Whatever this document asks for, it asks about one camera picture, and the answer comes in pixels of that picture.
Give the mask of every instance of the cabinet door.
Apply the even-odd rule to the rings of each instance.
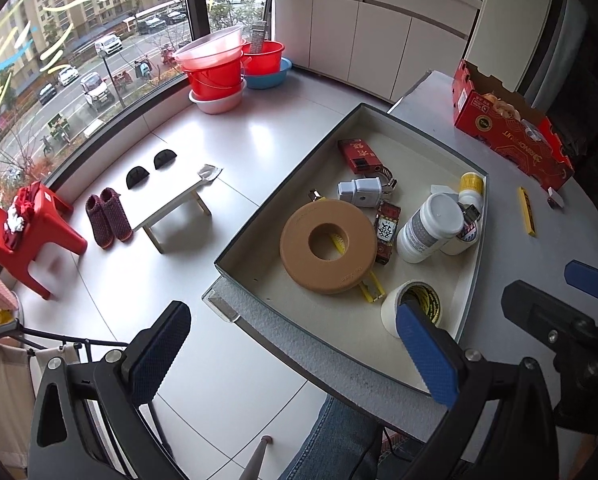
[[[313,0],[274,0],[272,37],[285,45],[284,57],[308,67]]]
[[[438,70],[454,76],[465,47],[466,40],[413,18],[391,100],[397,101],[422,78],[426,70]]]
[[[354,0],[313,0],[310,68],[348,80],[358,7]]]
[[[390,99],[411,20],[400,12],[360,3],[348,82]]]

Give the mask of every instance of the tray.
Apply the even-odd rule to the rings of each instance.
[[[401,207],[399,228],[429,195],[431,184],[458,189],[460,177],[474,171],[484,177],[482,233],[486,229],[488,178],[481,168],[424,132],[387,113],[361,104],[349,113],[292,171],[215,261],[228,279],[247,290],[289,322],[355,361],[400,383],[428,393],[401,340],[383,328],[381,300],[370,304],[354,287],[325,296],[305,290],[285,272],[279,237],[290,215],[309,202],[314,188],[337,198],[337,184],[355,176],[337,149],[340,139],[366,140],[393,172],[397,187],[391,203]],[[374,220],[375,210],[362,209]],[[396,250],[390,262],[373,270],[386,292],[409,280],[430,284],[439,295],[439,327],[458,340],[470,307],[482,252],[479,242],[458,256],[441,251],[420,264],[407,264]]]

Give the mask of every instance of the red bucket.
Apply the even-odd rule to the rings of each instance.
[[[250,43],[243,46],[243,67],[246,75],[266,75],[279,72],[281,53],[285,46],[278,41],[264,41],[260,54],[250,54]]]
[[[238,58],[205,70],[186,71],[186,75],[192,92],[202,101],[214,101],[238,92],[243,80]]]

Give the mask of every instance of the white tape roll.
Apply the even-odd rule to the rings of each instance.
[[[403,298],[403,295],[409,289],[417,296],[419,304],[423,305],[423,310],[426,314],[428,314],[426,311],[427,308],[433,308],[438,311],[438,314],[434,316],[437,318],[434,320],[435,325],[439,325],[439,320],[441,319],[441,303],[435,290],[428,283],[420,280],[410,280],[391,290],[381,304],[381,322],[383,323],[383,327],[390,335],[397,339],[399,339],[396,323],[397,306],[399,306],[401,298]]]

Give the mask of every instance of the black semicircular object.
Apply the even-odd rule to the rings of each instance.
[[[172,150],[161,150],[154,156],[154,169],[159,170],[160,167],[165,166],[171,160],[175,160],[177,154]]]
[[[150,173],[148,173],[148,170],[146,170],[143,166],[135,166],[128,171],[128,174],[125,176],[125,184],[128,189],[132,189],[134,186],[149,176]]]

